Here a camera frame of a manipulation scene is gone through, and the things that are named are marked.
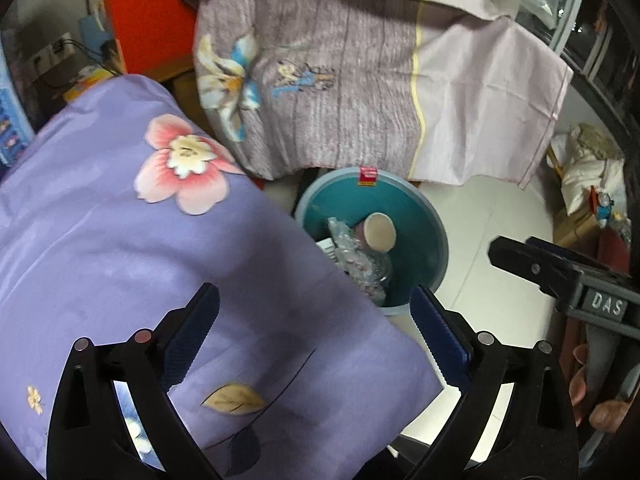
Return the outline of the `crushed clear plastic bottle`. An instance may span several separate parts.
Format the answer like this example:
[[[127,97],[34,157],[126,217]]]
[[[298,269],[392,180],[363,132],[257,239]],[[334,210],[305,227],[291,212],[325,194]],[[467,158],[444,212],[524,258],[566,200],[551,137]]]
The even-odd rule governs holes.
[[[328,229],[337,266],[350,277],[360,292],[382,307],[393,274],[390,257],[385,252],[365,248],[355,231],[335,217],[328,219]]]

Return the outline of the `yellow flat book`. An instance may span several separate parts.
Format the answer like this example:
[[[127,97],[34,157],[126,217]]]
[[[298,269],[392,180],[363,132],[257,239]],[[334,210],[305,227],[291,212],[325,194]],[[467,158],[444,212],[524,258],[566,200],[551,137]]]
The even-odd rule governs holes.
[[[70,88],[62,94],[65,103],[75,101],[78,96],[99,84],[100,82],[112,79],[115,74],[99,65],[90,65],[84,67],[74,79]]]

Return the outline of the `red cardboard box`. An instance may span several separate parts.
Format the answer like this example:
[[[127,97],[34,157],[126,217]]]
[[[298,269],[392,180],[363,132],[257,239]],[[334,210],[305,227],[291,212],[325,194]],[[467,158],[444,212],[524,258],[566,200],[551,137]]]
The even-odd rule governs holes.
[[[104,0],[125,72],[165,81],[193,67],[195,10],[184,0]]]

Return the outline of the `blue toy box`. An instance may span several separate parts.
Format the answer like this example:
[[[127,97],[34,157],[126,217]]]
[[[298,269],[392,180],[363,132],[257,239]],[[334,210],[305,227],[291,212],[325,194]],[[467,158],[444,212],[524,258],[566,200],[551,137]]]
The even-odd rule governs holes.
[[[34,140],[22,103],[15,92],[4,51],[0,50],[0,159],[11,168]]]

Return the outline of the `purple floral bed cover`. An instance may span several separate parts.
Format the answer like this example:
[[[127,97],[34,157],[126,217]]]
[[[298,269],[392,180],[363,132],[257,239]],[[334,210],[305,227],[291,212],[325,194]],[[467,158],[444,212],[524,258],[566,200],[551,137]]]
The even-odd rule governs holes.
[[[204,283],[219,315],[169,397],[224,476],[350,479],[442,390],[162,86],[119,77],[54,116],[1,182],[1,421],[32,466],[73,343],[155,327]]]

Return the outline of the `pink paper cup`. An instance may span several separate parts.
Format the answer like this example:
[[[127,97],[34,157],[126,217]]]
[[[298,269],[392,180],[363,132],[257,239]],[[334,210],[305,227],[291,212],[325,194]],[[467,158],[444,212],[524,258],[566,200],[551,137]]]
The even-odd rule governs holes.
[[[374,252],[390,252],[396,245],[397,232],[393,220],[382,212],[372,212],[355,227],[361,246]]]

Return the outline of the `white paper towel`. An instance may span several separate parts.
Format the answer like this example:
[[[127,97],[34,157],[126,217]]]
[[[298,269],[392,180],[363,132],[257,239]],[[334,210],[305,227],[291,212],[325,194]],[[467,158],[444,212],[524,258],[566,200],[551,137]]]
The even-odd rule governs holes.
[[[336,245],[331,237],[319,240],[316,245],[333,263],[338,264]]]

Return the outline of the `teal round trash bin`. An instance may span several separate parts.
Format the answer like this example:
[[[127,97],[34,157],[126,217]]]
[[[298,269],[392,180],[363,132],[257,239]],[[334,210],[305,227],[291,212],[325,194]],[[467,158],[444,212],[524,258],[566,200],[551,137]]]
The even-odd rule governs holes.
[[[409,311],[413,289],[442,284],[449,244],[442,220],[412,184],[383,170],[332,170],[311,183],[297,223],[386,316]]]

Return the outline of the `white stuffed bag pile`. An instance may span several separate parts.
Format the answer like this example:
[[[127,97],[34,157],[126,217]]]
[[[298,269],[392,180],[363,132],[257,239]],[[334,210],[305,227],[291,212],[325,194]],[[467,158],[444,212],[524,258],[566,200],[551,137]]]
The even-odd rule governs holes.
[[[608,194],[613,210],[626,214],[624,154],[612,136],[581,122],[567,137],[567,160],[563,166],[561,193],[567,214],[587,203],[590,188]]]

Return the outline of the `white wall power strip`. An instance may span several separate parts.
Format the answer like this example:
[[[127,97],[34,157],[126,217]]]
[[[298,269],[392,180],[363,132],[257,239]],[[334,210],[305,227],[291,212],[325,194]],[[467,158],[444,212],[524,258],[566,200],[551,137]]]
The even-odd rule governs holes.
[[[32,71],[32,79],[37,79],[44,75],[51,68],[60,65],[74,54],[73,38],[69,32],[66,32],[59,36],[57,40],[54,40],[52,44],[47,44],[28,59],[27,66]]]

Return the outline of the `grey floral draped sheet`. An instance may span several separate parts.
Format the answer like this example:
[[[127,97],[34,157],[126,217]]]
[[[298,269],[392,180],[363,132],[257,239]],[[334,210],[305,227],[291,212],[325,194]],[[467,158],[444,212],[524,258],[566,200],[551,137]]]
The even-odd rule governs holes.
[[[573,73],[487,0],[186,0],[198,97],[257,177],[526,185]]]

